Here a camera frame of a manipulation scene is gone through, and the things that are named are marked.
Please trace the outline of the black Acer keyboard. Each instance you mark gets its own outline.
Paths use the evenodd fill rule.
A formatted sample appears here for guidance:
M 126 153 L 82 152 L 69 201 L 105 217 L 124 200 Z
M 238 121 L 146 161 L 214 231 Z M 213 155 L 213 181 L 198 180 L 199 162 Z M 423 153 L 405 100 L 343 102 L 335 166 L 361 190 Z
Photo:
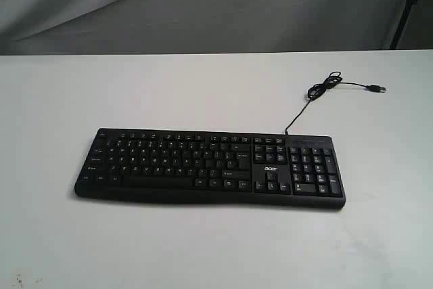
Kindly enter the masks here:
M 74 185 L 81 198 L 340 209 L 331 137 L 99 129 Z

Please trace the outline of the grey backdrop cloth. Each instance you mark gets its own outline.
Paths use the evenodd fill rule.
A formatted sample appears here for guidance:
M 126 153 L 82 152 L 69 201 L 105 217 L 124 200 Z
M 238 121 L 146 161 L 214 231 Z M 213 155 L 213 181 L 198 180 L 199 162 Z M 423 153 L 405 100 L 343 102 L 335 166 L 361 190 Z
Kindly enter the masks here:
M 3 55 L 389 49 L 405 0 L 1 0 Z

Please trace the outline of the black tripod stand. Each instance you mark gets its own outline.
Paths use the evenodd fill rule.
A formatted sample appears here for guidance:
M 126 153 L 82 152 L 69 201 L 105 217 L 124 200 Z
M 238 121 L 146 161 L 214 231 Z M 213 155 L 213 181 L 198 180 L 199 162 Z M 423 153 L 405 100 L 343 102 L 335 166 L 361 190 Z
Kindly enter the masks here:
M 419 0 L 405 0 L 405 6 L 401 12 L 400 19 L 398 21 L 398 24 L 395 28 L 393 38 L 390 42 L 389 50 L 396 50 L 398 47 L 398 44 L 401 40 L 401 37 L 403 35 L 403 32 L 405 31 L 406 24 L 408 22 L 409 16 L 411 14 L 411 10 L 414 5 L 417 4 Z

